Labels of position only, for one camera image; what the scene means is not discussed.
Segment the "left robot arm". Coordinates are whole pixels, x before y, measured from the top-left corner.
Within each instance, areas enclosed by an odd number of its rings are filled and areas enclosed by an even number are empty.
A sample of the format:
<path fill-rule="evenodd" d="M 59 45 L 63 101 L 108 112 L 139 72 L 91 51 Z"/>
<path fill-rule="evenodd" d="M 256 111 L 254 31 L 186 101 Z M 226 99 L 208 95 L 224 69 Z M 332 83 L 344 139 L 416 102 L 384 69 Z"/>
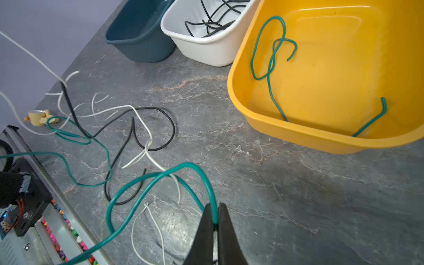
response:
<path fill-rule="evenodd" d="M 24 236 L 30 227 L 42 217 L 52 196 L 29 162 L 13 158 L 11 146 L 1 140 L 1 156 L 6 163 L 1 170 L 1 223 L 8 234 L 14 230 L 18 237 Z"/>

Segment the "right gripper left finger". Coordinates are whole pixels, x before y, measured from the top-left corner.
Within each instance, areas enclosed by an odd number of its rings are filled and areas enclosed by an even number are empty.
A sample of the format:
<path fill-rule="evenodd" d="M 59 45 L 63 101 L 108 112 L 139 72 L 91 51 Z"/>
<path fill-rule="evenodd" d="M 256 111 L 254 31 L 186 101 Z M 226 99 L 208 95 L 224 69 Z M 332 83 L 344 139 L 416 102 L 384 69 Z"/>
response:
<path fill-rule="evenodd" d="M 212 209 L 210 203 L 208 203 L 204 208 L 193 244 L 183 264 L 212 265 L 213 245 L 214 223 L 212 218 Z"/>

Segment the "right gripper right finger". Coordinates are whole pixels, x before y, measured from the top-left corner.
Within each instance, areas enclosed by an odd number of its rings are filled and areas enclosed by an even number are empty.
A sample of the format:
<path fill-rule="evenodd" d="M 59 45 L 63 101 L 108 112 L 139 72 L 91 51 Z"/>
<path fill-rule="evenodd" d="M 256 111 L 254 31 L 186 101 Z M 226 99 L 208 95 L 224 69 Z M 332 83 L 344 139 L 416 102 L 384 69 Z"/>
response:
<path fill-rule="evenodd" d="M 226 204 L 219 204 L 218 213 L 218 263 L 220 265 L 248 265 L 238 244 Z"/>

